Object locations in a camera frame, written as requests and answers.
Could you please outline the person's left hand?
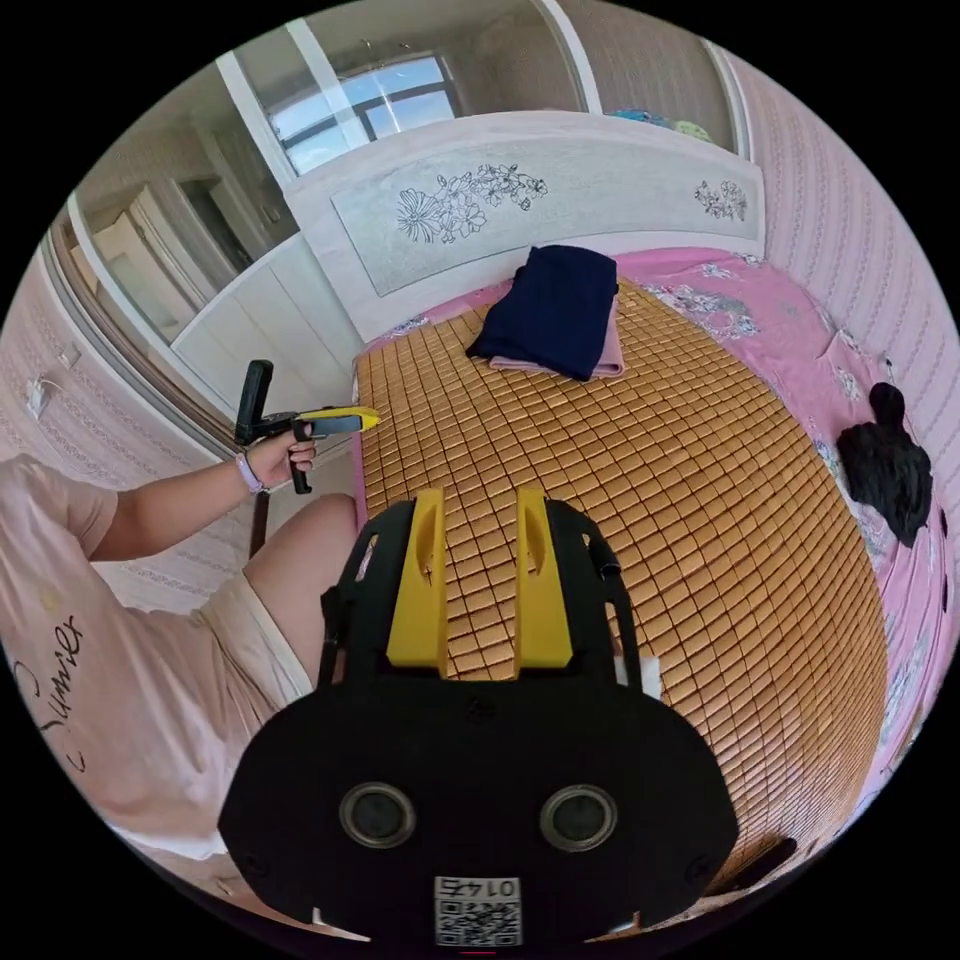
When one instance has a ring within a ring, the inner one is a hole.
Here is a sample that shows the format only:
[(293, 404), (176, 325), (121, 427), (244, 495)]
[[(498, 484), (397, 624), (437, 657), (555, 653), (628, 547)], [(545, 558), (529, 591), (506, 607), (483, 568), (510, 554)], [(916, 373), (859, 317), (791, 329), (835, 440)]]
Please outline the person's left hand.
[(291, 430), (261, 439), (245, 451), (247, 465), (257, 486), (269, 490), (297, 476), (306, 477), (313, 469), (315, 457), (312, 426), (300, 421)]

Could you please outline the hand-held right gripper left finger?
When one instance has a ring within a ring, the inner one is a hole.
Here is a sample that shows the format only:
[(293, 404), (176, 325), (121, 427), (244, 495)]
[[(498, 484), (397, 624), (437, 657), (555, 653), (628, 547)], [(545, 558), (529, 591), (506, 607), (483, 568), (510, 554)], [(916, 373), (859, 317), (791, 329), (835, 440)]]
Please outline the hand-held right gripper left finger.
[(445, 550), (444, 493), (426, 488), (412, 503), (386, 656), (394, 668), (442, 679), (448, 675)]

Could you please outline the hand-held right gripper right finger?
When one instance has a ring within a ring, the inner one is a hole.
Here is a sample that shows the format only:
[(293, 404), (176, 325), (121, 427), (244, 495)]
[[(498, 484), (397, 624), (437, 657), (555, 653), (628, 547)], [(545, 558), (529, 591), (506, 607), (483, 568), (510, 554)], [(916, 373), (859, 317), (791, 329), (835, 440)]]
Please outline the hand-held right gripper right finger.
[(515, 678), (565, 669), (573, 656), (547, 501), (521, 487), (516, 499)]

